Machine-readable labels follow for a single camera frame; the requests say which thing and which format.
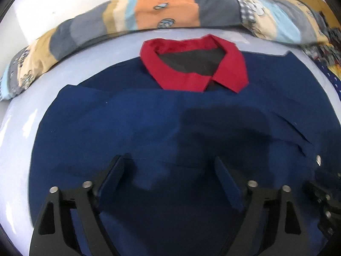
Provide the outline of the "navy shirt with red collar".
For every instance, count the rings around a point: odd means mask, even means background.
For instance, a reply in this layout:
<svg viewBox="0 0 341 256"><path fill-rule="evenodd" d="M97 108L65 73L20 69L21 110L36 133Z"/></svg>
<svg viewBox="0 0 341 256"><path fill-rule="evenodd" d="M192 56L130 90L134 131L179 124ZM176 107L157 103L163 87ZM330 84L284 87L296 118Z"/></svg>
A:
<svg viewBox="0 0 341 256"><path fill-rule="evenodd" d="M220 255L240 216L217 157L260 187L292 189L309 255L339 255L303 192L316 156L340 171L340 122L293 53L240 51L214 35L145 41L140 55L57 95L39 124L30 184L72 188L130 154L101 213L121 255Z"/></svg>

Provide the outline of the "navy yellow star pillow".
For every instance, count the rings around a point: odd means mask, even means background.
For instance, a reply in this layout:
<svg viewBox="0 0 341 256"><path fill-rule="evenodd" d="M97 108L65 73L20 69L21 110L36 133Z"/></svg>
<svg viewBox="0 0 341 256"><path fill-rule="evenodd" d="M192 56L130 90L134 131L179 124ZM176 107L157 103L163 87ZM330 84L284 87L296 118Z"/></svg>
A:
<svg viewBox="0 0 341 256"><path fill-rule="evenodd" d="M340 65L326 65L324 63L317 63L322 73L326 76L329 82L333 85L335 91L338 94L339 99L341 99L340 90Z"/></svg>

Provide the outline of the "dark patterned crumpled garment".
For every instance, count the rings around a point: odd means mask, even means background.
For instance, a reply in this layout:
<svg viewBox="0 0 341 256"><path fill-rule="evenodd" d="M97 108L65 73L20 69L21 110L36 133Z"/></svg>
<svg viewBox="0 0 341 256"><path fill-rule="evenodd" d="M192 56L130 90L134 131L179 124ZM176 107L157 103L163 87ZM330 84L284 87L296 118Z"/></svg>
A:
<svg viewBox="0 0 341 256"><path fill-rule="evenodd" d="M322 12L312 11L326 41L303 47L303 51L313 60L325 63L328 67L340 68L340 28L330 27Z"/></svg>

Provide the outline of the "light blue cloud bedsheet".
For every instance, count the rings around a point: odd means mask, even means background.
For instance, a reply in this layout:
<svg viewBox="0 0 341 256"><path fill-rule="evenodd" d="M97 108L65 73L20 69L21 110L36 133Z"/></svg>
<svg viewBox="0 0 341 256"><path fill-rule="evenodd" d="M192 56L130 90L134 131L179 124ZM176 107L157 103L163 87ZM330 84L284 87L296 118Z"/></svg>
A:
<svg viewBox="0 0 341 256"><path fill-rule="evenodd" d="M76 85L105 68L139 55L148 39L194 39L216 35L235 43L241 51L282 55L291 51L316 77L327 93L335 114L340 116L340 99L332 83L313 61L294 46L266 41L242 29L160 29L131 33L91 46L58 64L37 79L10 103L1 102L1 225L22 255L29 254L33 226L28 203L31 151L38 125L59 91Z"/></svg>

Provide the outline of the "striped patchwork rolled quilt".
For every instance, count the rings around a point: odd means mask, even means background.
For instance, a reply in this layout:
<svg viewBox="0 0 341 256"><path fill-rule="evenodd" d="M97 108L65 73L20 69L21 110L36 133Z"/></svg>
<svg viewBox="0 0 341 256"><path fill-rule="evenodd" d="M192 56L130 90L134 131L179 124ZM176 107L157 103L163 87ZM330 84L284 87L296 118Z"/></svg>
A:
<svg viewBox="0 0 341 256"><path fill-rule="evenodd" d="M149 29L244 26L290 45L326 41L300 0L111 0L66 20L19 51L1 77L1 99L20 95L64 58L105 39Z"/></svg>

